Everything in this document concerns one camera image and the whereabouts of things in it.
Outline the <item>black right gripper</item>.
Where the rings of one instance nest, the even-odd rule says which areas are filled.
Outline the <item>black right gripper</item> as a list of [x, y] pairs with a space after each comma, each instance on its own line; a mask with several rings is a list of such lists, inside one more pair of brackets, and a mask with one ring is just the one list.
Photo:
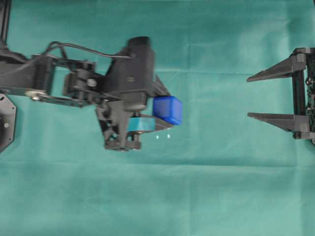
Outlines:
[[292, 76], [295, 115], [248, 113], [248, 116], [315, 143], [315, 49], [297, 48], [293, 55], [247, 78], [247, 82]]

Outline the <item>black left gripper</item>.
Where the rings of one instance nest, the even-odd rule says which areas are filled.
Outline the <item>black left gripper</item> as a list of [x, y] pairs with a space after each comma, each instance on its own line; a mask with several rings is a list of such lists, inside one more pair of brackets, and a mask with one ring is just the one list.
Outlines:
[[147, 36], [129, 39], [118, 57], [112, 59], [102, 91], [114, 99], [105, 98], [95, 110], [106, 149], [139, 149], [139, 141], [128, 141], [128, 133], [151, 133], [174, 126], [155, 116], [136, 114], [146, 109], [153, 93], [154, 96], [171, 95], [158, 75], [154, 80], [154, 60]]

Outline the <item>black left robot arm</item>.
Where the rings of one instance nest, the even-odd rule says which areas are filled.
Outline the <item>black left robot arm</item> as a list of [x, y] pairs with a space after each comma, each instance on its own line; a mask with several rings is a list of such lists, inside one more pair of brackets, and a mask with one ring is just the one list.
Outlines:
[[109, 150], [141, 149], [143, 133], [174, 126], [172, 118], [143, 114], [150, 98], [171, 97], [154, 73], [149, 37], [129, 39], [118, 53], [111, 55], [105, 74], [96, 72], [94, 62], [51, 54], [65, 47], [55, 41], [31, 58], [1, 47], [1, 93], [70, 107], [94, 105], [104, 146]]

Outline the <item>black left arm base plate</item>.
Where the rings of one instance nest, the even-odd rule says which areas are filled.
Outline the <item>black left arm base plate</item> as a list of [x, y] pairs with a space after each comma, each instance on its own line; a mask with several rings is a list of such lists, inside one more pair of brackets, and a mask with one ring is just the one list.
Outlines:
[[0, 94], [0, 151], [3, 152], [13, 141], [15, 134], [16, 106], [4, 94]]

